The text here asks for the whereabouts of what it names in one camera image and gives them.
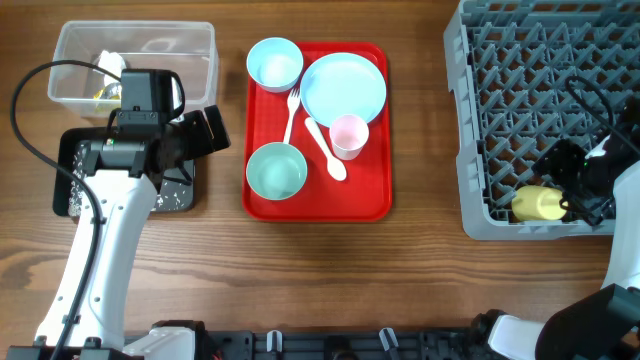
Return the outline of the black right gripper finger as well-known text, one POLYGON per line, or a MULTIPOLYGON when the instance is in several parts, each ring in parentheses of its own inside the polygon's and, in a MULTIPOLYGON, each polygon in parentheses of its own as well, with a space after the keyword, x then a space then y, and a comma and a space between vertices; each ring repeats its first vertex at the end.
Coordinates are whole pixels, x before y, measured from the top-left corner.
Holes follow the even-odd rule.
POLYGON ((559 186, 575 186, 585 168, 586 151, 568 139, 558 140, 532 166, 534 173, 559 186))
POLYGON ((615 215, 615 201, 612 197, 580 197, 563 192, 560 207, 573 213, 590 226, 597 226, 615 215))

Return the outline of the yellow plastic cup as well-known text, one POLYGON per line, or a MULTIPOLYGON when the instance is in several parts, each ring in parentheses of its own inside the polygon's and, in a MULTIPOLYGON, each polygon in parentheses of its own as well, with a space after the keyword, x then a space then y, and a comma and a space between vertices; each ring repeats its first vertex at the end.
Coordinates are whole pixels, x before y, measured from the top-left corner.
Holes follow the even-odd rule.
POLYGON ((527 185, 516 191, 516 197, 511 202, 511 209, 520 221, 560 220, 567 211, 561 207, 563 199, 560 190, 527 185))

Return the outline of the green bowl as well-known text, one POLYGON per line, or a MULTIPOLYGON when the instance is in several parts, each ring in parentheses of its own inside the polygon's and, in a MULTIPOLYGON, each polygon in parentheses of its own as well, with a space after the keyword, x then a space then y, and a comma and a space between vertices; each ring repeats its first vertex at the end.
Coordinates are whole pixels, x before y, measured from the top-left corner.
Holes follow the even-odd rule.
POLYGON ((263 199, 281 201, 296 195, 306 183, 308 166, 294 146, 272 142, 254 151, 246 165, 251 190, 263 199))

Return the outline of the yellow snack wrapper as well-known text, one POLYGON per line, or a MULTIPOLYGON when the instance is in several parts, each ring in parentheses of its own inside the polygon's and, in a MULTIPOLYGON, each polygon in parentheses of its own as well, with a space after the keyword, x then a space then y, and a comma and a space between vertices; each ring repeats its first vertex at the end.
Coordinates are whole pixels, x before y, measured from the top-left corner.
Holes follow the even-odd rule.
POLYGON ((122 87, 119 82, 113 82, 99 90, 95 95, 95 100, 120 100, 122 87))

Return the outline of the white tissue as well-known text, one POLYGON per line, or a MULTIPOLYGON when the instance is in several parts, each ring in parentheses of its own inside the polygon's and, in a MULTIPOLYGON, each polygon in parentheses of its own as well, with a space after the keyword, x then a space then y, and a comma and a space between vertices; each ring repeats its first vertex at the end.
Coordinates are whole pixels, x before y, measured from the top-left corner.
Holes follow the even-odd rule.
MULTIPOLYGON (((95 65, 99 68, 102 68, 116 77, 120 78, 122 71, 128 67, 125 59, 117 52, 109 52, 107 50, 103 50, 95 61, 95 65)), ((100 79, 100 83, 103 87, 107 87, 113 83, 116 83, 116 80, 100 71, 97 71, 100 79)))

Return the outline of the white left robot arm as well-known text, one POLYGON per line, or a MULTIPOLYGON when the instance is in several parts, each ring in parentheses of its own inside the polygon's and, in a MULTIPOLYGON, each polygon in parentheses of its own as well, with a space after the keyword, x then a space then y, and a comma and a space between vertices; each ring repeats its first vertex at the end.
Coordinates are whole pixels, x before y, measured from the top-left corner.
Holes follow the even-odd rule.
POLYGON ((185 112, 185 91, 170 70, 125 69, 121 105, 91 141, 83 177, 34 154, 84 193, 78 228, 56 297, 30 346, 10 359, 211 359, 201 321, 153 325, 132 343, 124 310, 136 249, 168 169, 229 147, 216 106, 185 112))

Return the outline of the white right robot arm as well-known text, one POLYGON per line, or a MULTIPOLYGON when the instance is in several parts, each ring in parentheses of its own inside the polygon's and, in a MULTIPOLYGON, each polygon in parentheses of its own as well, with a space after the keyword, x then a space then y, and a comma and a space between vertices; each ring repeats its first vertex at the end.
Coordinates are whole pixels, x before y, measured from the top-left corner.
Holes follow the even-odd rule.
POLYGON ((610 196, 615 226, 602 288, 546 322, 491 310, 478 315, 469 342, 507 359, 636 359, 624 337, 639 327, 639 101, 630 99, 610 133, 586 152, 557 142, 534 165, 572 204, 610 196))

